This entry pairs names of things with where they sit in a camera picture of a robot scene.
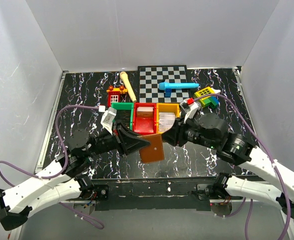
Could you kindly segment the brown leather card holder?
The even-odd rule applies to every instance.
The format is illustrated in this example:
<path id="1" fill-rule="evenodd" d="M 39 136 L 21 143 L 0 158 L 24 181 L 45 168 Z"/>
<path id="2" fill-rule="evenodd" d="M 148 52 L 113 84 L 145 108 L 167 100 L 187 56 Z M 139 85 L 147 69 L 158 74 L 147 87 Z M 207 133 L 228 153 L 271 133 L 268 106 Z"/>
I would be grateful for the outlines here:
<path id="1" fill-rule="evenodd" d="M 139 150 L 140 160 L 143 164 L 159 162 L 165 159 L 161 134 L 142 135 L 141 138 L 150 143 L 149 146 Z"/>

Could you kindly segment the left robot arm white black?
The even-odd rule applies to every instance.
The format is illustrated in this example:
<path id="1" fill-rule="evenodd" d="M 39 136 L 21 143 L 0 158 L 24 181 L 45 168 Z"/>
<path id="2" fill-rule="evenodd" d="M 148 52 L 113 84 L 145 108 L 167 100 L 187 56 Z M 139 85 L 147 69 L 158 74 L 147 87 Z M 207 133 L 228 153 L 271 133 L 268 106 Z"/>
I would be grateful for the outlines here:
<path id="1" fill-rule="evenodd" d="M 75 130 L 67 144 L 68 160 L 61 155 L 35 177 L 9 189 L 0 189 L 0 224 L 10 231 L 22 226 L 35 213 L 61 201 L 99 196 L 101 188 L 95 187 L 83 173 L 90 165 L 90 158 L 112 150 L 127 156 L 148 146 L 148 140 L 120 122 L 112 132 L 105 129 L 97 137 L 84 129 Z"/>

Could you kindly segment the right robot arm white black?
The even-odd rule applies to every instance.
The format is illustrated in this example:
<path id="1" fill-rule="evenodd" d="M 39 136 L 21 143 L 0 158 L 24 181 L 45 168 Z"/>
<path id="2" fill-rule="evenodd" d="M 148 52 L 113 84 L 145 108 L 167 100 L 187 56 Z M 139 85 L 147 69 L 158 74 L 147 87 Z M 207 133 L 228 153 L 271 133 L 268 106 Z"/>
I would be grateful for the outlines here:
<path id="1" fill-rule="evenodd" d="M 294 172 L 253 146 L 237 133 L 229 132 L 227 123 L 214 113 L 207 113 L 199 121 L 176 118 L 173 126 L 162 133 L 162 139 L 181 147 L 188 142 L 216 151 L 224 162 L 249 170 L 265 180 L 259 183 L 220 173 L 212 185 L 199 190 L 200 195 L 224 199 L 243 197 L 272 205 L 294 219 Z"/>

